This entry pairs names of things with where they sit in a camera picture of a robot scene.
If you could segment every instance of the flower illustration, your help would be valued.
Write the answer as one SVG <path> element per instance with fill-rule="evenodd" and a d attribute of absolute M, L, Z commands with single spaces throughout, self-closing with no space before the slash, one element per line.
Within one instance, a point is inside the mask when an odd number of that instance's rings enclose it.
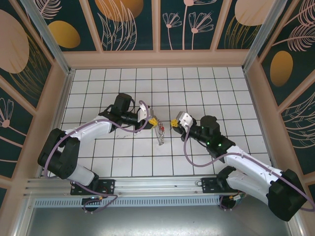
<path fill-rule="evenodd" d="M 193 38 L 195 33 L 202 33 L 213 30 L 211 25 L 211 13 L 200 13 L 196 18 L 196 12 L 189 14 L 189 24 L 192 32 L 191 49 L 193 50 Z"/>
<path fill-rule="evenodd" d="M 164 13 L 163 14 L 163 20 L 164 20 L 165 25 L 167 27 L 169 46 L 171 47 L 171 50 L 173 50 L 172 43 L 171 43 L 171 37 L 169 34 L 169 29 L 173 28 L 173 27 L 181 26 L 182 21 L 180 21 L 180 17 L 178 15 L 178 13 L 176 13 L 176 14 L 171 13 L 169 15 L 167 13 Z"/>
<path fill-rule="evenodd" d="M 187 15 L 187 8 L 189 6 L 194 5 L 207 5 L 215 3 L 217 0 L 184 0 L 185 12 L 184 12 L 184 23 L 183 23 L 183 50 L 185 50 L 185 25 L 186 25 L 186 15 Z"/>
<path fill-rule="evenodd" d="M 184 0 L 186 6 L 206 5 L 216 2 L 217 0 Z"/>
<path fill-rule="evenodd" d="M 10 126 L 13 107 L 14 103 L 10 99 L 8 99 L 7 104 L 5 104 L 5 100 L 0 98 L 0 127 L 7 128 Z"/>

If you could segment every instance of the ventilation grille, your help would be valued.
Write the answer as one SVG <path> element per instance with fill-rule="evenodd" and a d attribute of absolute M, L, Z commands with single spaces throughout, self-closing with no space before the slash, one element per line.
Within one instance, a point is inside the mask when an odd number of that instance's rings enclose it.
<path fill-rule="evenodd" d="M 111 199 L 103 199 L 102 202 L 88 204 L 87 207 L 104 206 Z M 35 208 L 53 207 L 82 207 L 82 199 L 36 199 Z M 165 207 L 165 206 L 208 206 L 218 205 L 219 196 L 200 197 L 142 197 L 142 198 L 118 198 L 109 207 Z"/>

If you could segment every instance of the white tile floor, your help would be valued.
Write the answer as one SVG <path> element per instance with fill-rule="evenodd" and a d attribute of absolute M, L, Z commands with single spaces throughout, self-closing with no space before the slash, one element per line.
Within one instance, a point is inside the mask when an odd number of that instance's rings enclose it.
<path fill-rule="evenodd" d="M 76 70 L 62 129 L 95 118 L 125 92 L 151 105 L 165 126 L 165 144 L 155 133 L 116 130 L 80 146 L 78 163 L 100 177 L 185 176 L 217 174 L 225 164 L 196 168 L 184 157 L 180 135 L 170 131 L 170 120 L 188 111 L 196 120 L 216 116 L 221 132 L 244 151 L 270 164 L 243 71 L 240 67 L 137 68 Z M 196 164 L 211 160 L 195 140 L 188 153 Z"/>

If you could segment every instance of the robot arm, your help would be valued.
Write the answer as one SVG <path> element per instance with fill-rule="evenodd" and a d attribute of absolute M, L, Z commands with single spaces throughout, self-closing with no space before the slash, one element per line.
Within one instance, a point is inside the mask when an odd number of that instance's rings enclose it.
<path fill-rule="evenodd" d="M 185 140 L 189 130 L 188 137 L 204 143 L 207 151 L 214 158 L 227 154 L 220 161 L 228 166 L 217 175 L 217 182 L 222 190 L 232 188 L 248 193 L 267 204 L 270 210 L 284 221 L 290 220 L 306 202 L 302 195 L 271 174 L 281 176 L 304 192 L 295 172 L 292 170 L 283 172 L 265 165 L 245 153 L 234 142 L 221 134 L 220 125 L 215 117 L 204 116 L 198 126 L 196 120 L 188 113 L 180 112 L 176 119 L 171 121 L 171 125 L 176 132 L 182 135 L 182 141 Z M 246 155 L 256 163 L 238 155 L 228 155 L 229 153 Z"/>
<path fill-rule="evenodd" d="M 131 101 L 133 101 L 131 96 L 120 93 L 116 97 L 115 103 L 98 114 L 92 121 L 88 122 L 87 124 L 89 125 L 83 124 L 75 129 L 66 131 L 61 131 L 60 129 L 52 130 L 38 158 L 38 164 L 45 167 L 48 156 L 56 143 L 65 135 L 73 133 L 59 145 L 63 150 L 56 150 L 53 153 L 48 165 L 48 170 L 61 179 L 68 178 L 95 191 L 98 186 L 98 175 L 77 164 L 77 161 L 81 143 L 88 143 L 97 137 L 113 132 L 117 128 L 115 125 L 112 125 L 112 123 L 106 122 L 104 118 L 119 126 L 122 124 L 132 125 L 136 130 L 145 124 L 147 117 L 150 117 L 150 119 L 144 129 L 152 129 L 156 125 L 153 110 L 148 108 L 149 113 L 147 113 L 147 109 L 143 104 L 140 105 L 136 113 L 132 111 L 129 112 L 128 109 Z"/>

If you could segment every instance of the metal base plate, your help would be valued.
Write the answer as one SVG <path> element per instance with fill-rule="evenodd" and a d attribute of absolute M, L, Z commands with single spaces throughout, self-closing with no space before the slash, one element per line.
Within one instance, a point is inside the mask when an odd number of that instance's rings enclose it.
<path fill-rule="evenodd" d="M 216 177 L 202 178 L 201 185 L 202 185 L 203 193 L 237 193 L 238 192 L 238 190 L 235 190 L 232 188 L 222 190 L 217 183 Z"/>
<path fill-rule="evenodd" d="M 95 192 L 104 193 L 104 194 L 114 194 L 114 189 L 115 189 L 115 180 L 114 179 L 100 179 L 98 182 L 98 188 L 95 190 Z M 70 195 L 73 195 L 73 196 L 77 196 L 77 195 L 90 196 L 90 195 L 94 195 L 94 194 L 82 189 L 81 187 L 79 187 L 76 184 L 73 184 L 71 186 Z"/>

